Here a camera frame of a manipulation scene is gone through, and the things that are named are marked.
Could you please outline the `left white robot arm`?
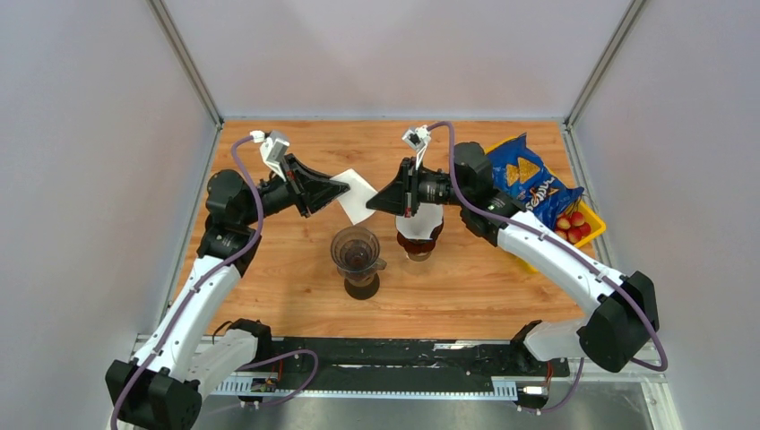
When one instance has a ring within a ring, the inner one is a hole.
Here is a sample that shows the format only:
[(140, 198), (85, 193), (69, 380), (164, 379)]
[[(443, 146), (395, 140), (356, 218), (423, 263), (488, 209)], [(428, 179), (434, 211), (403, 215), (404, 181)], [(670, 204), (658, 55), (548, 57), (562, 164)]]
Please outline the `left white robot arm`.
[(211, 318), (241, 281), (260, 244), (263, 220), (290, 206), (303, 217), (354, 191), (367, 191), (353, 169), (337, 176), (314, 171), (288, 154), (279, 172), (252, 184), (240, 168), (207, 183), (209, 216), (190, 275), (158, 328), (127, 362), (106, 374), (113, 401), (110, 426), (189, 429), (203, 401), (240, 367), (262, 371), (273, 361), (270, 329), (250, 320), (233, 324), (219, 343), (196, 350)]

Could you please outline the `amber coffee dripper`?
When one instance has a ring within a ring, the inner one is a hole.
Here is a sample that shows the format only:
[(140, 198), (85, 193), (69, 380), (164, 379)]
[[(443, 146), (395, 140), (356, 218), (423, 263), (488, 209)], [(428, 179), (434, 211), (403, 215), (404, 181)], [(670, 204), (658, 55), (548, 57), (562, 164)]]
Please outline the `amber coffee dripper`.
[(436, 247), (436, 241), (443, 229), (443, 224), (434, 228), (429, 239), (409, 239), (401, 232), (398, 232), (396, 236), (397, 243), (403, 248), (405, 253), (412, 250), (430, 250), (433, 252)]

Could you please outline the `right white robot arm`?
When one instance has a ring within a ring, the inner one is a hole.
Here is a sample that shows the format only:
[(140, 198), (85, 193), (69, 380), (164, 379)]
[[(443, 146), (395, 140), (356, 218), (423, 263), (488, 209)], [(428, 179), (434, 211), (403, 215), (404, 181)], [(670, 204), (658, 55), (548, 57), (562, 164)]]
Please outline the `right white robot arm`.
[(512, 349), (517, 370), (534, 374), (555, 358), (589, 358), (611, 372), (627, 364), (643, 366), (637, 353), (651, 341), (665, 371), (669, 362), (657, 336), (660, 327), (652, 280), (598, 262), (545, 226), (525, 206), (498, 189), (492, 164), (476, 142), (453, 147), (449, 172), (430, 170), (415, 159), (402, 161), (394, 180), (366, 206), (412, 219), (424, 204), (457, 205), (466, 228), (494, 247), (513, 254), (561, 287), (583, 310), (582, 318), (560, 323), (532, 322)]

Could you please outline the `grey smoky coffee dripper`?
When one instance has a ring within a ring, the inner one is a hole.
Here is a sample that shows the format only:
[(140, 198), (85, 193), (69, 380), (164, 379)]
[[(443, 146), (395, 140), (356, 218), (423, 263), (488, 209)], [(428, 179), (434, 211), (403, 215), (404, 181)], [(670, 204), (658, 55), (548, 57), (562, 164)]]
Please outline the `grey smoky coffee dripper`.
[(377, 236), (361, 226), (347, 227), (332, 239), (330, 254), (338, 273), (352, 287), (367, 288), (387, 263), (380, 256)]

